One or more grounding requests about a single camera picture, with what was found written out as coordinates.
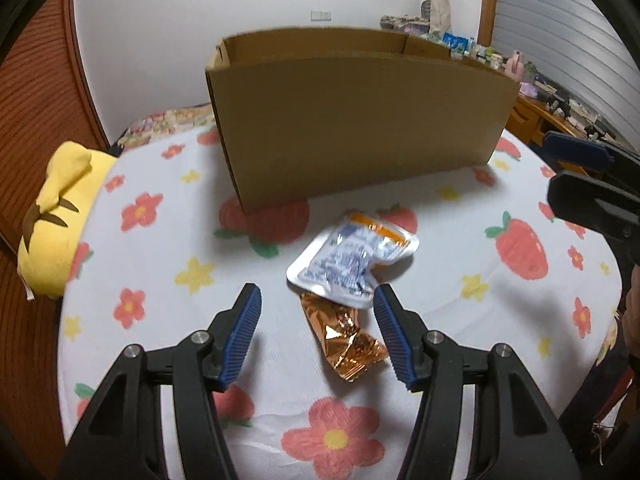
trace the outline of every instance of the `yellow plush toy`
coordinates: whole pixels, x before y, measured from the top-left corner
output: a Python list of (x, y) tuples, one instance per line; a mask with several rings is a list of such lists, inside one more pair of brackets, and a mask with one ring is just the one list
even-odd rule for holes
[(64, 142), (47, 164), (47, 177), (22, 222), (18, 271), (35, 294), (62, 296), (82, 228), (116, 159)]

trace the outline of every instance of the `yellow flower center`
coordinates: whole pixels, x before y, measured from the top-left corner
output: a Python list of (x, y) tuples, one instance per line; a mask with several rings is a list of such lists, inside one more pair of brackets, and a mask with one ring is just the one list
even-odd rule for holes
[(349, 435), (343, 430), (329, 430), (324, 434), (324, 445), (329, 449), (344, 449), (349, 443)]

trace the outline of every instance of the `gray roller blind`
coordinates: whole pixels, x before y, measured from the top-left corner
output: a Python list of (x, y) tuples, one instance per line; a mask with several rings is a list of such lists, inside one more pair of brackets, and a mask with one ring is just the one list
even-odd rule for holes
[(498, 0), (492, 46), (521, 51), (640, 149), (640, 72), (591, 0)]

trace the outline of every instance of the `white plastic packet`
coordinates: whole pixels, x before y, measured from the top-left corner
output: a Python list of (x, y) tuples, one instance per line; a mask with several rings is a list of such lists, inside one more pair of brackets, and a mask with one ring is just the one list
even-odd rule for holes
[(318, 296), (371, 308), (379, 285), (371, 273), (415, 253), (420, 240), (391, 222), (352, 212), (323, 230), (287, 269), (287, 279)]

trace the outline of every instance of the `white tablecloth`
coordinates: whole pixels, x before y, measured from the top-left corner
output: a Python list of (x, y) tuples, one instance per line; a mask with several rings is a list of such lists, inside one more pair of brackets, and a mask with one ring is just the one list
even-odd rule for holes
[[(390, 272), (404, 306), (459, 344), (511, 344), (556, 414), (567, 406), (605, 339), (620, 275), (600, 235), (552, 219), (550, 170), (515, 137), (503, 134), (509, 142), (486, 167), (315, 198), (247, 220), (217, 133), (207, 129), (126, 153), (98, 194), (62, 311), (58, 387), (67, 440), (124, 346), (172, 346), (254, 282), (262, 317), (237, 383), (216, 397), (240, 478), (395, 478), (420, 396), (396, 380), (388, 360), (354, 383), (340, 379), (285, 273), (344, 211), (396, 204), (396, 221), (417, 222), (420, 237), (414, 257)], [(361, 319), (380, 338), (373, 314)], [(163, 388), (162, 424), (169, 472), (180, 479), (170, 394)], [(466, 473), (472, 407), (467, 387), (456, 479)]]

